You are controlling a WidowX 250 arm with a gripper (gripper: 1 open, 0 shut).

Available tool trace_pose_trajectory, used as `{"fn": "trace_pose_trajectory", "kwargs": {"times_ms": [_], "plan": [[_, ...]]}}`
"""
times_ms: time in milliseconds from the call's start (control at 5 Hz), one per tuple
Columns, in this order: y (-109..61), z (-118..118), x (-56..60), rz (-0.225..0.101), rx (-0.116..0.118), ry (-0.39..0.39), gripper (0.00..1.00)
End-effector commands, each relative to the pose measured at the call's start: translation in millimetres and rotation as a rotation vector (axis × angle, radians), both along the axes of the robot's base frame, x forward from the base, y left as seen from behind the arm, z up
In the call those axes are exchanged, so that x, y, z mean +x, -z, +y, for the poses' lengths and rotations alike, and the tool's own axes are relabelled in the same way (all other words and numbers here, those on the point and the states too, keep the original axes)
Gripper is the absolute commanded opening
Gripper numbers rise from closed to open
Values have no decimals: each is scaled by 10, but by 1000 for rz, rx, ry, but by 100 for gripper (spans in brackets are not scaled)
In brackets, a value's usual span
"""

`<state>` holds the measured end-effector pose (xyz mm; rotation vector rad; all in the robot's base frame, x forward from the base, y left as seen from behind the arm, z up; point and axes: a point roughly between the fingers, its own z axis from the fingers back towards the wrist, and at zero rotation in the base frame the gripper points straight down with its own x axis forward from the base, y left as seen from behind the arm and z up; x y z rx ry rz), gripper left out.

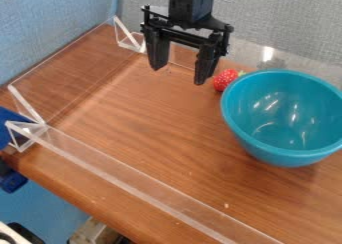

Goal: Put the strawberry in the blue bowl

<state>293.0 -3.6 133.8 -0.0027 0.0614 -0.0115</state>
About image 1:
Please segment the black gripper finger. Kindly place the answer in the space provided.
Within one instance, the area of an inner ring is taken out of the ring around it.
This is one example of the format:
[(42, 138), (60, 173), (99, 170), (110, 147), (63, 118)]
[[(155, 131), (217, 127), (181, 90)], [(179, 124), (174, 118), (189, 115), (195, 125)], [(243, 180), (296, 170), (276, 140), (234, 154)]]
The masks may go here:
[(194, 83), (202, 85), (213, 76), (221, 54), (214, 44), (203, 44), (199, 49), (195, 61)]
[(146, 28), (145, 38), (150, 66), (154, 70), (159, 70), (169, 62), (170, 39), (166, 37), (165, 33), (154, 27)]

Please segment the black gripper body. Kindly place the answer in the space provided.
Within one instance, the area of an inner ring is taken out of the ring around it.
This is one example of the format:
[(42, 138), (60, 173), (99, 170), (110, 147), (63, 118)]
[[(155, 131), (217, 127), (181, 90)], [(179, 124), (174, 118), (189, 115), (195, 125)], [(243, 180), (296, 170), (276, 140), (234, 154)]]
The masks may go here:
[(191, 20), (185, 13), (179, 16), (166, 15), (166, 9), (146, 5), (142, 8), (145, 21), (141, 24), (142, 33), (147, 27), (159, 29), (171, 42), (201, 49), (203, 44), (214, 44), (221, 56), (227, 54), (230, 34), (234, 27), (213, 17), (205, 15), (198, 20)]

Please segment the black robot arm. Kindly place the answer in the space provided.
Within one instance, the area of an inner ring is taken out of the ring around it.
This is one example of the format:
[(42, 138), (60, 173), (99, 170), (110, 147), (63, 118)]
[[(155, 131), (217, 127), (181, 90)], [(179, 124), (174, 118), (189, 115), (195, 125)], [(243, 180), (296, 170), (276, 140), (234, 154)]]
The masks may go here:
[(194, 83), (202, 85), (214, 75), (222, 56), (229, 53), (234, 27), (213, 16), (214, 0), (169, 0), (169, 9), (145, 5), (145, 34), (150, 66), (163, 68), (170, 59), (170, 44), (181, 43), (199, 50)]

